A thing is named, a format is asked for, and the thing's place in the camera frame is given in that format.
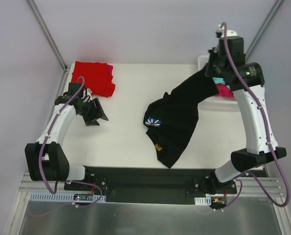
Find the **white plastic basket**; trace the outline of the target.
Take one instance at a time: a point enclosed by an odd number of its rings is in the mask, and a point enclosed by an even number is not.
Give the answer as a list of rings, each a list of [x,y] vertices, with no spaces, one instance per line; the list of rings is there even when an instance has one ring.
[[[200,55],[198,57],[198,70],[199,71],[208,63],[208,60],[209,60],[208,55]],[[237,104],[235,99],[221,97],[221,96],[209,97],[205,100],[205,102],[216,103],[216,104]]]

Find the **black daisy t-shirt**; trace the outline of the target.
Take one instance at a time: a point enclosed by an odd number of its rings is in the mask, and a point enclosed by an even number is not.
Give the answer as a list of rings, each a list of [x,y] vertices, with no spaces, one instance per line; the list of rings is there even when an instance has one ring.
[[[146,135],[152,141],[157,159],[171,168],[188,146],[199,120],[198,104],[219,90],[204,66],[170,93],[149,104],[143,118]]]

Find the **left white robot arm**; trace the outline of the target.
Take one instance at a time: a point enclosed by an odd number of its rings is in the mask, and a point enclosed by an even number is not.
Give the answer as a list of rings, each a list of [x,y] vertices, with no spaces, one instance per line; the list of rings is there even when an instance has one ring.
[[[53,115],[35,143],[25,147],[30,178],[33,181],[73,181],[80,190],[88,190],[92,178],[83,165],[72,165],[62,145],[69,126],[81,116],[85,126],[98,126],[98,120],[108,120],[98,98],[89,96],[84,84],[70,82],[68,90],[54,102]]]

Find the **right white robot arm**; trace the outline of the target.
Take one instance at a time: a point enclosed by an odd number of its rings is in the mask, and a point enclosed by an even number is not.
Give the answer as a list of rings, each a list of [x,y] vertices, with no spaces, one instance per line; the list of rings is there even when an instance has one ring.
[[[220,193],[226,182],[241,172],[273,162],[287,155],[273,135],[265,102],[265,81],[258,63],[245,62],[244,40],[240,36],[219,39],[209,51],[206,76],[223,78],[230,87],[241,112],[246,147],[233,151],[230,160],[217,168],[209,188]]]

